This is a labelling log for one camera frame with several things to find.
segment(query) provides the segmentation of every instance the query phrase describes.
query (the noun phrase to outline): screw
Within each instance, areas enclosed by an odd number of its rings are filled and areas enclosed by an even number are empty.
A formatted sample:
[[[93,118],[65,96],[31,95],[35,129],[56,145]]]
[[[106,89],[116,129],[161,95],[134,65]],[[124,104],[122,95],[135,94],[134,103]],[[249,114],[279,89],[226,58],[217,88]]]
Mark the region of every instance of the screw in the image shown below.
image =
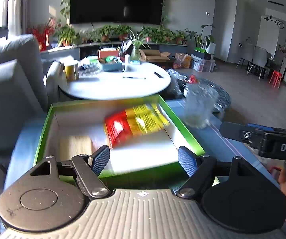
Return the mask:
[[[181,189],[179,191],[179,194],[188,197],[188,196],[193,196],[195,194],[195,191],[192,188]]]
[[[92,190],[92,196],[95,198],[103,198],[108,194],[108,190],[106,188],[94,188]]]

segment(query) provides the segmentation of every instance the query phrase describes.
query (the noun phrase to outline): television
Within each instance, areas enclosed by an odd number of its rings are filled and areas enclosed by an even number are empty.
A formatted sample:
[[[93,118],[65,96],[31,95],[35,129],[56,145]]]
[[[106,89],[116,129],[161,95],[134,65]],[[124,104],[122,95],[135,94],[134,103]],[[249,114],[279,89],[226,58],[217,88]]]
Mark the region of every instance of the television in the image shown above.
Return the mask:
[[[144,23],[159,25],[163,0],[71,0],[70,23]]]

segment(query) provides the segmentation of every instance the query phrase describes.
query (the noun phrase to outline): clear plastic cup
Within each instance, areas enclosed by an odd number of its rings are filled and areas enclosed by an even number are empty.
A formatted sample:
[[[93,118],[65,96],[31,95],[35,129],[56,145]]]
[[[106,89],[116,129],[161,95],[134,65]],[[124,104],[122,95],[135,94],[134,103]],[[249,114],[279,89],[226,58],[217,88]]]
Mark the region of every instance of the clear plastic cup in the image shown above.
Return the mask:
[[[195,128],[204,128],[209,123],[218,92],[204,84],[188,85],[184,121]]]

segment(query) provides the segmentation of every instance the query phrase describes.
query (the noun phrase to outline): ribbed gray surface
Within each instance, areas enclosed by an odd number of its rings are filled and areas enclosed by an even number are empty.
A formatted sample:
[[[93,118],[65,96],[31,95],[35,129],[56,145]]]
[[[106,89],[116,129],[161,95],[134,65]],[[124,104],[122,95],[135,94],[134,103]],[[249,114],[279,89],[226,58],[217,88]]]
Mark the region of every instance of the ribbed gray surface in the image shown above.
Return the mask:
[[[116,190],[108,199],[90,203],[85,213],[65,228],[45,234],[7,229],[0,239],[283,239],[280,230],[242,235],[210,221],[192,200],[174,196],[170,190]]]

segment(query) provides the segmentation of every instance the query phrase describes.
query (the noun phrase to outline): white round table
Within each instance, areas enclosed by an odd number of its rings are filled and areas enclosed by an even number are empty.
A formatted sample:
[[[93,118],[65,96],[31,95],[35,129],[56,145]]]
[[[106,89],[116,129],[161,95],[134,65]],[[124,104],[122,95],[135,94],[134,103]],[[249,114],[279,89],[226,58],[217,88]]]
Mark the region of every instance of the white round table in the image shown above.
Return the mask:
[[[125,65],[126,72],[102,72],[67,82],[65,73],[59,76],[59,87],[68,96],[89,100],[118,100],[145,97],[159,93],[171,83],[163,68],[152,63]]]

